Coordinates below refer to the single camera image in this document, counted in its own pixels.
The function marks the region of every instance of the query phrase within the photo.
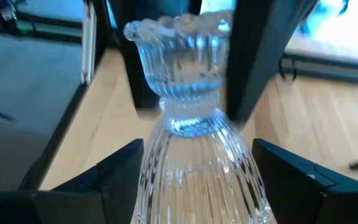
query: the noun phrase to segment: crystal vase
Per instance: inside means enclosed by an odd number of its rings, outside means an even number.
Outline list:
[[[146,145],[133,223],[268,223],[270,207],[239,131],[218,108],[231,11],[125,26],[163,116]]]

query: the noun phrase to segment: ribbed glass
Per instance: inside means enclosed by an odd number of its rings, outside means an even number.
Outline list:
[[[268,223],[252,155],[218,109],[231,11],[126,25],[164,115],[146,146],[133,223]]]

